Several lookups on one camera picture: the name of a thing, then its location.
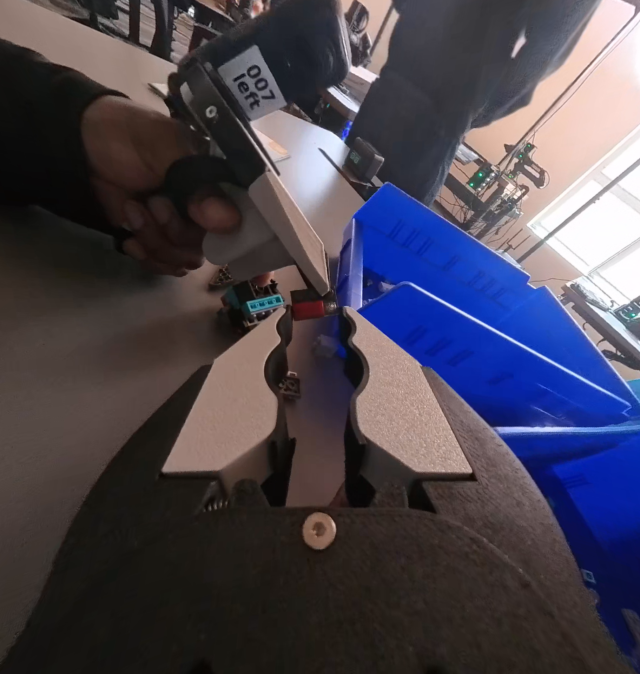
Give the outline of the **teal and black brick block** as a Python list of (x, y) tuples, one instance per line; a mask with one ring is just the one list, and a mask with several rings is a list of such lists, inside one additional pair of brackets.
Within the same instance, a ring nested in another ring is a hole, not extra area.
[(221, 302), (222, 306), (217, 310), (218, 319), (239, 336), (251, 332), (274, 311), (286, 305), (274, 281), (265, 286), (258, 286), (252, 281), (232, 284), (222, 295)]

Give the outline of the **window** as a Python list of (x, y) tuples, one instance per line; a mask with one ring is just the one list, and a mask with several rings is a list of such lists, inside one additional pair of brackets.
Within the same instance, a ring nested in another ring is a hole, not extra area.
[(580, 280), (619, 305), (640, 294), (640, 125), (529, 224), (533, 285)]

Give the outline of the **black floor lamp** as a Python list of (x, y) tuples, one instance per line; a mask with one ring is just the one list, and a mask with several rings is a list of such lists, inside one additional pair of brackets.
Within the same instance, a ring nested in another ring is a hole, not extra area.
[(595, 171), (528, 228), (535, 243), (518, 253), (519, 263), (555, 252), (582, 272), (640, 254), (640, 164), (618, 159)]

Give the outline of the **small side desk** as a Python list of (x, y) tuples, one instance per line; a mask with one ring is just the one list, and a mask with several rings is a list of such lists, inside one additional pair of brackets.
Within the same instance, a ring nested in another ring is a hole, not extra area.
[(632, 334), (611, 311), (605, 311), (589, 304), (581, 294), (575, 282), (561, 287), (561, 303), (574, 311), (584, 324), (592, 328), (602, 341), (610, 344), (616, 351), (628, 358), (631, 367), (640, 372), (640, 340)]

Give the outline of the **person's left hand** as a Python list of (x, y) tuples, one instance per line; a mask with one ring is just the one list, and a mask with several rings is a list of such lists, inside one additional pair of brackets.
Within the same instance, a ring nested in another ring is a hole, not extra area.
[(218, 185), (195, 192), (183, 218), (161, 194), (169, 167), (197, 153), (180, 122), (128, 98), (97, 98), (80, 122), (91, 186), (109, 222), (130, 235), (122, 250), (154, 274), (182, 277), (200, 268), (205, 233), (230, 234), (237, 206)]

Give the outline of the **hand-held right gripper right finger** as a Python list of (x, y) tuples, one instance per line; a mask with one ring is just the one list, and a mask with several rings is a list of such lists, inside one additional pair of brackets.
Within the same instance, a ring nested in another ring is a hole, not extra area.
[(345, 375), (354, 388), (346, 458), (366, 482), (465, 481), (473, 470), (424, 367), (353, 308), (343, 308)]

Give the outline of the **person's left forearm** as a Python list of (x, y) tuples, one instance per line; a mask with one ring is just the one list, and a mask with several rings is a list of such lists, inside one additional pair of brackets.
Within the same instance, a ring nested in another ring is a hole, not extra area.
[(124, 95), (0, 38), (0, 207), (39, 207), (114, 235), (81, 133), (87, 108), (106, 97)]

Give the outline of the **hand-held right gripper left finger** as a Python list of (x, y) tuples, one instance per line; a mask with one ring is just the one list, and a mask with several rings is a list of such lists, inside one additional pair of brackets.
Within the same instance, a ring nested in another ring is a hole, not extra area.
[(286, 492), (293, 458), (280, 383), (288, 374), (293, 321), (278, 308), (209, 367), (163, 476), (207, 476), (230, 494), (237, 482), (273, 479)]

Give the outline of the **robot station table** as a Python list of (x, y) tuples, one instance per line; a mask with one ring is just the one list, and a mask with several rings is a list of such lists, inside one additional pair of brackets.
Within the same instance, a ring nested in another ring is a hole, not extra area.
[(437, 201), (451, 223), (484, 239), (523, 214), (529, 193), (549, 184), (547, 170), (535, 161), (537, 147), (528, 141), (505, 172), (470, 145), (462, 143)]

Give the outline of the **blue plastic bin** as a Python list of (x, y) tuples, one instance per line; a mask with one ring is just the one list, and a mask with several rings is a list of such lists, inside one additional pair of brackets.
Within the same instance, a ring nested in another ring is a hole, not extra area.
[(491, 426), (640, 422), (640, 400), (547, 288), (481, 319), (402, 282), (359, 313)]
[(481, 319), (513, 311), (547, 288), (532, 286), (520, 267), (390, 184), (344, 230), (335, 282), (341, 306), (359, 312), (369, 303), (365, 278), (412, 283)]
[(600, 617), (640, 673), (640, 423), (495, 431), (549, 502)]

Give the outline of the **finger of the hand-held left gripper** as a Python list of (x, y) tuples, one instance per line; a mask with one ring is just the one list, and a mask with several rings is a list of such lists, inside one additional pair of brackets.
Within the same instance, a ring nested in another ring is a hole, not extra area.
[(310, 287), (318, 294), (329, 293), (323, 242), (281, 179), (272, 171), (263, 173), (249, 186), (248, 196)]
[(230, 273), (233, 278), (255, 278), (296, 265), (276, 237), (245, 237), (230, 243)]

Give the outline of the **small black device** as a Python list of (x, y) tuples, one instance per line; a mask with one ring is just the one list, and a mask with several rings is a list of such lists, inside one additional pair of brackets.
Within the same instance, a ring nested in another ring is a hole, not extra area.
[(356, 137), (349, 146), (343, 168), (363, 182), (372, 181), (384, 164), (383, 155), (368, 141)]

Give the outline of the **grey desk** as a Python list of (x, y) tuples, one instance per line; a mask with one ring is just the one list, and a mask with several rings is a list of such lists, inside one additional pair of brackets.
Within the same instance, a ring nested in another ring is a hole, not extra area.
[[(166, 61), (28, 1), (0, 1), (0, 37), (88, 74), (167, 114), (148, 84)], [(332, 258), (363, 201), (327, 160), (334, 134), (283, 112), (255, 127), (284, 147), (282, 181)], [(0, 209), (0, 661), (38, 599), (77, 510), (125, 441), (231, 345), (212, 265), (146, 277), (109, 237), (38, 210)], [(350, 388), (338, 358), (315, 357), (328, 322), (294, 325), (288, 405), (299, 446), (288, 505), (324, 505), (343, 481)]]

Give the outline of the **instruction booklet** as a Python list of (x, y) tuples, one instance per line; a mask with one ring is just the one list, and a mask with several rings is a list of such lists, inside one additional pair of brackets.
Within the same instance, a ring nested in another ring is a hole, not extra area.
[[(159, 98), (167, 102), (167, 97), (169, 96), (169, 89), (167, 84), (161, 82), (148, 82), (148, 88)], [(268, 153), (272, 163), (278, 163), (282, 160), (288, 159), (291, 155), (286, 148), (278, 144), (275, 140), (268, 137), (262, 131), (257, 129), (252, 129), (257, 139), (265, 148)]]

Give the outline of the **black metal frame rig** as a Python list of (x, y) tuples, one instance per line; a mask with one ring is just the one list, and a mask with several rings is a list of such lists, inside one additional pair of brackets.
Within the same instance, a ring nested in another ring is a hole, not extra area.
[(497, 162), (497, 166), (505, 172), (523, 150), (526, 143), (535, 138), (537, 132), (549, 121), (563, 106), (567, 104), (575, 93), (585, 84), (591, 75), (601, 64), (618, 48), (619, 45), (640, 24), (640, 1), (623, 1), (624, 4), (633, 8), (631, 17), (612, 35), (612, 38), (594, 55), (589, 63), (565, 86), (563, 91), (552, 101), (543, 113), (523, 132), (519, 140), (514, 143), (511, 150), (505, 150), (504, 156)]

